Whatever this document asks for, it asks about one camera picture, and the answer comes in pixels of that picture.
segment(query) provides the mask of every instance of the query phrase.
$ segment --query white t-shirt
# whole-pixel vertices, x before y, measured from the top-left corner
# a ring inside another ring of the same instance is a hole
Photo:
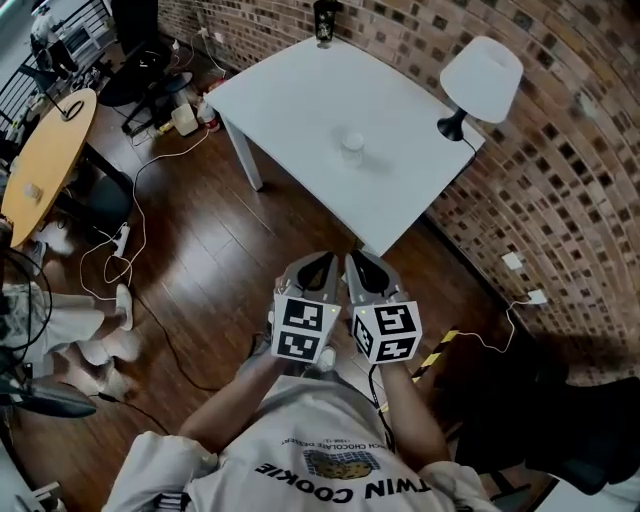
[[[280,377],[219,457],[183,437],[138,436],[103,512],[154,510],[158,494],[181,491],[197,512],[498,512],[473,469],[436,462],[416,474],[383,439],[359,393]]]
[[[58,41],[58,36],[53,31],[55,24],[51,14],[39,14],[31,26],[31,33],[42,44],[46,43],[48,48]]]

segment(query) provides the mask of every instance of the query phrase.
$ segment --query white table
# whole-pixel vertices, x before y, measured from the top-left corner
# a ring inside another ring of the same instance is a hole
[[[251,182],[262,180],[253,140],[360,240],[384,254],[473,156],[436,127],[451,110],[423,88],[340,40],[308,39],[210,92]],[[362,165],[348,167],[342,137],[364,137]],[[468,124],[465,138],[484,139]]]

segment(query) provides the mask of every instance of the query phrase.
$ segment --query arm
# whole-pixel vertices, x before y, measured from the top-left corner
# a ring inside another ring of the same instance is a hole
[[[379,368],[402,459],[414,471],[432,462],[451,460],[444,434],[420,398],[405,364],[386,363]]]
[[[260,402],[290,361],[265,353],[256,364],[205,402],[178,435],[198,441],[211,453],[220,453],[238,437]]]

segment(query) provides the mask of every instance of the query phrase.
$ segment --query white lamp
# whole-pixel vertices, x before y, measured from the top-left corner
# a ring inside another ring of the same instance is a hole
[[[476,37],[440,73],[442,88],[458,106],[453,116],[438,121],[440,133],[462,140],[467,114],[490,123],[504,121],[521,77],[522,63],[506,46]]]

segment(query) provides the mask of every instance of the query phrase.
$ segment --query cookie graphic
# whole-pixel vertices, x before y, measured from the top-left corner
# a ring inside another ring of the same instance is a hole
[[[368,476],[373,470],[367,461],[341,462],[320,452],[310,453],[308,460],[313,466],[314,474],[325,478],[352,480]]]
[[[352,480],[354,478],[362,478],[369,476],[373,468],[368,462],[343,462],[346,472],[340,477],[341,480]]]

